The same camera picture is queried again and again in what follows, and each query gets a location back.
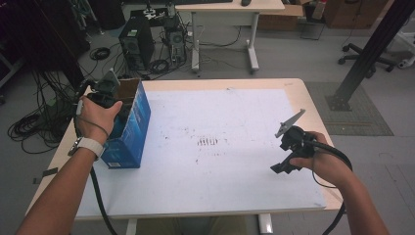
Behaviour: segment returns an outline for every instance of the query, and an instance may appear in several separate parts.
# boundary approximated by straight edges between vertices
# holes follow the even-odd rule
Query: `hand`
[[[105,109],[85,96],[82,96],[80,100],[83,102],[83,107],[77,119],[77,127],[82,136],[104,145],[108,134],[113,131],[114,119],[121,109],[122,102],[118,101],[112,107]]]
[[[327,144],[326,137],[322,133],[313,131],[309,131],[309,133],[316,136],[317,142]],[[290,160],[290,164],[314,170],[318,176],[339,188],[345,185],[353,175],[342,160],[321,149],[314,154],[313,158],[293,158]]]

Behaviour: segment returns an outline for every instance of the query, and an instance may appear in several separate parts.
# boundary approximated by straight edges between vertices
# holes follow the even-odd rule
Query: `brown box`
[[[330,28],[371,28],[387,3],[388,0],[329,0],[323,15]]]
[[[391,7],[391,5],[393,4],[393,2],[394,2],[394,0],[389,0],[388,1],[387,5],[384,7],[384,10],[382,10],[381,14],[379,15],[380,18],[383,18],[387,14],[387,12],[388,12],[389,8]]]
[[[305,3],[312,2],[313,0],[296,0],[297,5],[304,5]]]
[[[275,13],[260,13],[257,29],[294,30],[299,17],[303,16],[302,6],[284,5],[285,10]]]

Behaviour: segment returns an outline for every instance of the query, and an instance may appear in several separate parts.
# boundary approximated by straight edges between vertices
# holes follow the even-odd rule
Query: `metal pole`
[[[395,0],[370,37],[362,53],[333,96],[326,97],[332,111],[349,111],[348,101],[366,72],[376,63],[415,9],[414,0]]]

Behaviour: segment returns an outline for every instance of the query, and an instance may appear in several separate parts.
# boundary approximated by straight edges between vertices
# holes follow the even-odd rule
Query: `wristwatch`
[[[70,148],[68,156],[73,156],[73,154],[79,148],[86,148],[94,152],[97,156],[95,161],[98,161],[100,159],[101,155],[104,153],[105,150],[104,147],[96,140],[88,139],[85,137],[78,137],[73,143],[72,147]]]

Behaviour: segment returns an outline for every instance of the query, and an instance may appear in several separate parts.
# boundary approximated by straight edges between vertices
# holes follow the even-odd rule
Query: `blue cardboard box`
[[[139,79],[120,80],[115,97],[131,110],[126,120],[115,122],[122,134],[107,141],[101,159],[109,168],[139,168],[151,115],[144,86]]]

